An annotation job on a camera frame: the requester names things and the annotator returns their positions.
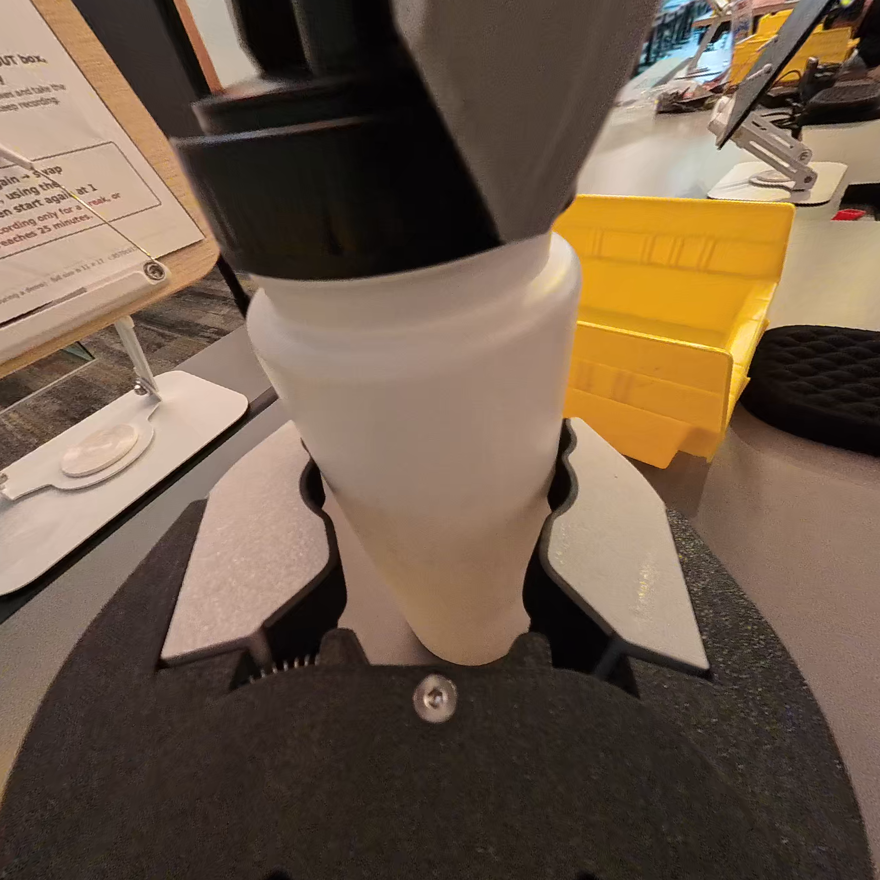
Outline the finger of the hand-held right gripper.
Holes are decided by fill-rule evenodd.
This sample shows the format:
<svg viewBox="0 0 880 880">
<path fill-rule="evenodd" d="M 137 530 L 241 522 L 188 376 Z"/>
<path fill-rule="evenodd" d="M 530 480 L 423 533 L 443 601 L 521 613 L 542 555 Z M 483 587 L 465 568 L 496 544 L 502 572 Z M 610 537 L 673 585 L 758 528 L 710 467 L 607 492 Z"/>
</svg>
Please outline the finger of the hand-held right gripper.
<svg viewBox="0 0 880 880">
<path fill-rule="evenodd" d="M 395 1 L 395 27 L 502 243 L 550 230 L 656 1 Z"/>
</svg>

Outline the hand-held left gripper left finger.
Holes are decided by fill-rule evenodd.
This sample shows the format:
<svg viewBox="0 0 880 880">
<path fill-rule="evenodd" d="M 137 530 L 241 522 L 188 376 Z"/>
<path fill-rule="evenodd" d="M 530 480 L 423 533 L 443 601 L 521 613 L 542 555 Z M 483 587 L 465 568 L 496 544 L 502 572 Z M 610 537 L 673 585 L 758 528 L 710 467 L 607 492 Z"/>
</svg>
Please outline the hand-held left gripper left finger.
<svg viewBox="0 0 880 880">
<path fill-rule="evenodd" d="M 317 654 L 344 610 L 321 473 L 292 423 L 211 490 L 160 654 L 166 666 L 244 651 L 255 666 Z"/>
</svg>

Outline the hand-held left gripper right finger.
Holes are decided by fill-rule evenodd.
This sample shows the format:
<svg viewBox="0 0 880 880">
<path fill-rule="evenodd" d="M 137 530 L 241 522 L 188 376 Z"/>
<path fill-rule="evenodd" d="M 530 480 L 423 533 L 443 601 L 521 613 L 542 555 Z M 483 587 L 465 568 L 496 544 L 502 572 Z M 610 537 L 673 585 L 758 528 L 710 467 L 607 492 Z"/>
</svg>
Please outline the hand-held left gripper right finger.
<svg viewBox="0 0 880 880">
<path fill-rule="evenodd" d="M 581 419 L 563 421 L 547 503 L 523 606 L 552 665 L 615 674 L 635 659 L 710 673 L 666 505 Z"/>
</svg>

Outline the yellow plastic bin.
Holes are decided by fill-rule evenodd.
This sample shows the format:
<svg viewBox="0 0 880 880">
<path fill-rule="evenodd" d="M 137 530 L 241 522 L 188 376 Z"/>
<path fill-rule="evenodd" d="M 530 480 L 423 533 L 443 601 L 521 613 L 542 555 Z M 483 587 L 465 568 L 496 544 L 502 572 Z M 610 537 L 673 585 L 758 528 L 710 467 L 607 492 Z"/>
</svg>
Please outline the yellow plastic bin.
<svg viewBox="0 0 880 880">
<path fill-rule="evenodd" d="M 748 385 L 794 206 L 580 194 L 555 224 L 582 292 L 564 413 L 620 454 L 710 461 Z"/>
<path fill-rule="evenodd" d="M 793 9 L 789 9 L 766 14 L 759 20 L 753 35 L 734 47 L 728 86 L 742 82 L 792 12 Z M 786 78 L 793 72 L 803 72 L 811 57 L 818 58 L 822 63 L 842 63 L 855 47 L 854 31 L 852 23 L 843 21 L 841 15 L 827 16 L 786 63 L 779 77 Z"/>
</svg>

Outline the black bottle lid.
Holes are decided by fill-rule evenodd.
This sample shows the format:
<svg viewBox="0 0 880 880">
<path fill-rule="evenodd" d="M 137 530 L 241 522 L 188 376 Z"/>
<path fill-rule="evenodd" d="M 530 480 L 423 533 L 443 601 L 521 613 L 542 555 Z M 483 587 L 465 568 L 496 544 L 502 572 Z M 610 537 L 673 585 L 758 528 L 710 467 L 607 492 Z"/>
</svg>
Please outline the black bottle lid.
<svg viewBox="0 0 880 880">
<path fill-rule="evenodd" d="M 337 281 L 501 241 L 389 2 L 229 2 L 258 75 L 197 101 L 175 151 L 237 270 Z"/>
</svg>

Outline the white plastic bottle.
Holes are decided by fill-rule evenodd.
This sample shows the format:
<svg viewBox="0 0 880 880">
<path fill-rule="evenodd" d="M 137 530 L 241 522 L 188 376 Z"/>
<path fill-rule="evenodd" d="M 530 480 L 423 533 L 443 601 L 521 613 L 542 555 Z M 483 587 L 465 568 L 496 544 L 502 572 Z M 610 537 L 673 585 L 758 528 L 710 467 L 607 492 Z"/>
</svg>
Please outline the white plastic bottle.
<svg viewBox="0 0 880 880">
<path fill-rule="evenodd" d="M 459 666 L 527 628 L 581 289 L 548 232 L 357 280 L 256 275 L 267 377 L 412 632 Z"/>
</svg>

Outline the pile of crumpled wrappers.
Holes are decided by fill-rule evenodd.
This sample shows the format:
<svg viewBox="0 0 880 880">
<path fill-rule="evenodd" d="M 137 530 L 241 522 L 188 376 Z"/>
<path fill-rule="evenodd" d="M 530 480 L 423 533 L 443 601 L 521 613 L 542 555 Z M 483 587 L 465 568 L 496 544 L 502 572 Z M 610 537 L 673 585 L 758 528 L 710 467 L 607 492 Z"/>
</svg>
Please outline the pile of crumpled wrappers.
<svg viewBox="0 0 880 880">
<path fill-rule="evenodd" d="M 697 79 L 674 79 L 656 93 L 654 111 L 658 115 L 680 115 L 708 111 L 724 94 L 725 83 Z"/>
</svg>

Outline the tablet on metal stand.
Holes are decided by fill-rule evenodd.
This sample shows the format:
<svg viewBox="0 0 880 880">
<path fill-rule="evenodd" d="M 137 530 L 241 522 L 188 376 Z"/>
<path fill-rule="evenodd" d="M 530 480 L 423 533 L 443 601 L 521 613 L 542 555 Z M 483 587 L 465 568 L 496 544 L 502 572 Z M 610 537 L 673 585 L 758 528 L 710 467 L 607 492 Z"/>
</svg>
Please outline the tablet on metal stand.
<svg viewBox="0 0 880 880">
<path fill-rule="evenodd" d="M 717 149 L 722 149 L 736 134 L 758 100 L 776 82 L 787 63 L 834 5 L 834 1 L 800 1 L 792 9 L 736 90 L 715 106 L 709 131 L 715 137 Z"/>
</svg>

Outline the brown wooden leg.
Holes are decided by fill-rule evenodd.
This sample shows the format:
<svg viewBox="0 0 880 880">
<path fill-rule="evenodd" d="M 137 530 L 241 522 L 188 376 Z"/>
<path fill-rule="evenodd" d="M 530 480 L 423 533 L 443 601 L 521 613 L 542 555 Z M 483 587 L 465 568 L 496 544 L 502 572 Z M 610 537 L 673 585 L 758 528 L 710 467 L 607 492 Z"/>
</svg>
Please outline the brown wooden leg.
<svg viewBox="0 0 880 880">
<path fill-rule="evenodd" d="M 216 74 L 213 60 L 195 22 L 192 10 L 187 1 L 173 1 L 173 4 L 192 48 L 199 72 L 205 80 L 209 93 L 214 94 L 222 89 L 222 84 Z"/>
</svg>

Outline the small black box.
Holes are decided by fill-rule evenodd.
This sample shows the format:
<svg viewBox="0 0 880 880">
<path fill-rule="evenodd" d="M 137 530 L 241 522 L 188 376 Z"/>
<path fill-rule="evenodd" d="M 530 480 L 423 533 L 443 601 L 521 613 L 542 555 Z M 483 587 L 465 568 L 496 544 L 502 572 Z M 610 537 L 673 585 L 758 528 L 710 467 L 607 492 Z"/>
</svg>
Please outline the small black box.
<svg viewBox="0 0 880 880">
<path fill-rule="evenodd" d="M 849 185 L 843 192 L 841 204 L 832 219 L 836 222 L 878 222 L 879 183 Z"/>
</svg>

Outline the wooden instruction sheet board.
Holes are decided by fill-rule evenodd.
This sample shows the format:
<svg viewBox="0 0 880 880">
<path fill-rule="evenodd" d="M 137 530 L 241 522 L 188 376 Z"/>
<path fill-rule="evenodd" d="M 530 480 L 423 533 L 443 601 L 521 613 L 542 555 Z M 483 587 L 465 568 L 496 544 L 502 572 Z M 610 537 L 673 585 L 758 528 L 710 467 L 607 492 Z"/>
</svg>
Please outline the wooden instruction sheet board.
<svg viewBox="0 0 880 880">
<path fill-rule="evenodd" d="M 2 2 L 5 376 L 202 280 L 214 236 L 72 2 Z"/>
</svg>

